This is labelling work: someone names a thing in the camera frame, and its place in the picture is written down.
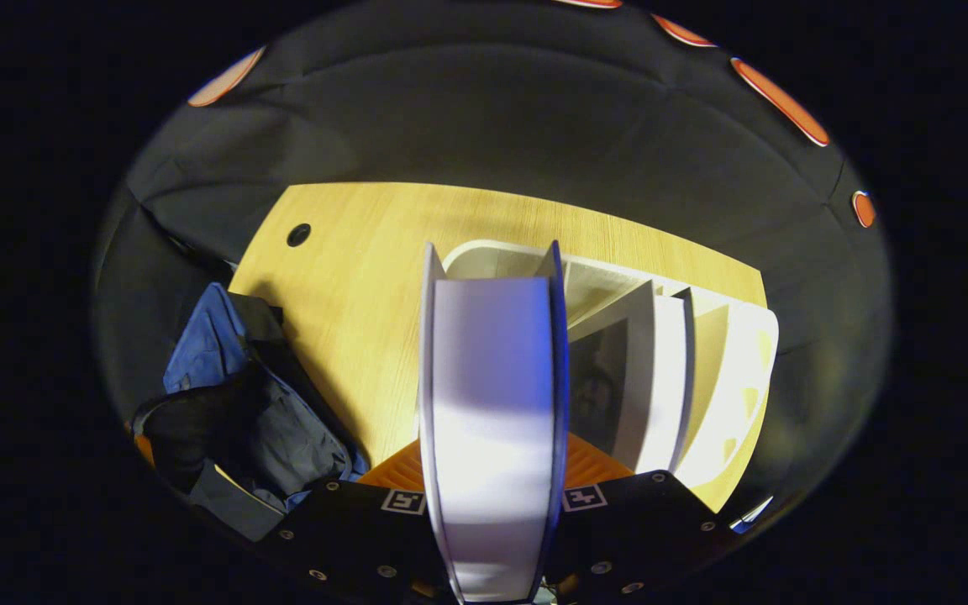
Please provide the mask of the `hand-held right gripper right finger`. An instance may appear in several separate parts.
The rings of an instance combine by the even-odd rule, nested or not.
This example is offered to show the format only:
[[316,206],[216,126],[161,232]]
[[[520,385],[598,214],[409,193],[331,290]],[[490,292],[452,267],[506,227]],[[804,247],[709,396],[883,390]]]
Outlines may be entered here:
[[576,435],[566,467],[544,561],[553,602],[648,602],[742,544],[738,522],[668,471],[634,474]]

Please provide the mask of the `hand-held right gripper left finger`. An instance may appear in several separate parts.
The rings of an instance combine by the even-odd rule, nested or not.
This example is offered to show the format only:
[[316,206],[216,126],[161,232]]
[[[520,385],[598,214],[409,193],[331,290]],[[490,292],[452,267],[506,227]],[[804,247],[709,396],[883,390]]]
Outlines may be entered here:
[[328,480],[264,538],[320,602],[452,602],[414,441],[356,481]]

